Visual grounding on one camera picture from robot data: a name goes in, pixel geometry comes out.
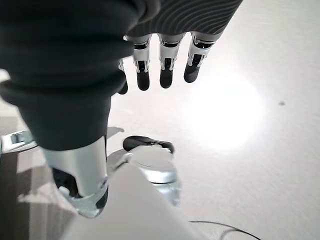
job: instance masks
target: black sleeve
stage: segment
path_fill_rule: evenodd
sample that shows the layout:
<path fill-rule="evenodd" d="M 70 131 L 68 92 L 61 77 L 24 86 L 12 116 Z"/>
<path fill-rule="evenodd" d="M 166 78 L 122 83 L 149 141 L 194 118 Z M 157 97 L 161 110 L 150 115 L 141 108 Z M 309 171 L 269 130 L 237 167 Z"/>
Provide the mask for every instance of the black sleeve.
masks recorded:
<path fill-rule="evenodd" d="M 125 82 L 123 36 L 145 13 L 143 0 L 2 0 L 1 97 L 18 106 L 45 149 L 86 146 L 106 134 L 111 96 Z"/>

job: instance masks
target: silver metal wrist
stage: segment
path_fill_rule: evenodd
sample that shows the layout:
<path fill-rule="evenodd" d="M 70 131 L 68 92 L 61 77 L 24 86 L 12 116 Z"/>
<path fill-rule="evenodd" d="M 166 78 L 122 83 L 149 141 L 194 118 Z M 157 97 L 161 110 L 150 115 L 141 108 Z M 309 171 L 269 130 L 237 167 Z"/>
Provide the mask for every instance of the silver metal wrist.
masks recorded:
<path fill-rule="evenodd" d="M 100 206 L 98 202 L 102 198 L 107 200 L 108 177 L 105 144 L 105 137 L 101 137 L 94 143 L 77 149 L 63 151 L 42 149 L 52 169 L 66 173 L 75 179 L 76 186 L 72 188 L 76 189 L 72 190 L 77 191 L 76 195 L 70 194 L 71 189 L 68 189 L 68 184 L 57 185 L 57 187 L 79 214 L 87 218 L 98 216 L 104 207 L 104 204 Z"/>

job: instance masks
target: white floor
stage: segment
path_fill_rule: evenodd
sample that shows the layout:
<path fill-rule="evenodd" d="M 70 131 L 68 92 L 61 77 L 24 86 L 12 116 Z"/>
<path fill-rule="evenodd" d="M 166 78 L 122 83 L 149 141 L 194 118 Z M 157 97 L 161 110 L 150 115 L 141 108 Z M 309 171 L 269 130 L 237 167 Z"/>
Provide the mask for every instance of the white floor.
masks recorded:
<path fill-rule="evenodd" d="M 191 39 L 184 37 L 169 89 L 159 84 L 154 35 L 148 91 L 138 89 L 132 59 L 124 60 L 129 90 L 113 97 L 110 161 L 127 136 L 170 141 L 183 183 L 178 208 L 188 220 L 233 225 L 264 240 L 320 239 L 319 9 L 316 0 L 245 0 L 193 84 L 183 80 Z M 24 128 L 14 107 L 0 102 L 0 112 L 1 130 Z M 49 202 L 68 208 L 43 163 L 39 150 L 20 156 L 18 172 L 37 167 L 37 197 L 19 201 L 47 203 L 51 194 Z M 31 208 L 30 239 L 62 231 L 48 219 L 64 216 L 48 209 Z M 210 239 L 223 230 L 197 226 Z M 224 240 L 251 239 L 231 233 Z"/>

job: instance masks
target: robotic hand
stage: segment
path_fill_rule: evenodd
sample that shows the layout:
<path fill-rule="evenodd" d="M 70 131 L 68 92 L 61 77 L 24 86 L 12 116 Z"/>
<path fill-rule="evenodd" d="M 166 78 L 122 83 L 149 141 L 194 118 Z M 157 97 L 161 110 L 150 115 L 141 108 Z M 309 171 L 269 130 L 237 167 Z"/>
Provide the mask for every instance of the robotic hand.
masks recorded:
<path fill-rule="evenodd" d="M 192 83 L 241 1 L 1 2 L 0 67 L 11 79 L 0 83 L 0 95 L 18 106 L 56 186 L 80 214 L 94 218 L 107 202 L 110 101 L 128 91 L 121 59 L 133 54 L 138 87 L 147 90 L 150 37 L 158 34 L 160 84 L 169 88 L 191 32 L 184 79 Z"/>

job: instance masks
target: robotic finger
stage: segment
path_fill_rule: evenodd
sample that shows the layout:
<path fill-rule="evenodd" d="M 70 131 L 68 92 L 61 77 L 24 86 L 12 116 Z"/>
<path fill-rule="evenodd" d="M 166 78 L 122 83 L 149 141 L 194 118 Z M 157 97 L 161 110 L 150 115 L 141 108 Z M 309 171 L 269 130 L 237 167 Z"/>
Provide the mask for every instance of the robotic finger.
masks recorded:
<path fill-rule="evenodd" d="M 149 80 L 149 47 L 151 34 L 132 37 L 126 36 L 126 39 L 134 43 L 133 63 L 136 69 L 136 79 L 138 87 L 142 91 L 148 90 Z"/>
<path fill-rule="evenodd" d="M 212 46 L 222 35 L 222 32 L 219 34 L 206 34 L 194 31 L 191 32 L 191 35 L 192 40 L 183 76 L 187 83 L 193 83 L 197 79 L 201 64 L 207 57 Z"/>
<path fill-rule="evenodd" d="M 160 39 L 160 85 L 167 89 L 172 84 L 173 70 L 177 59 L 179 46 L 184 33 L 179 35 L 158 34 Z"/>

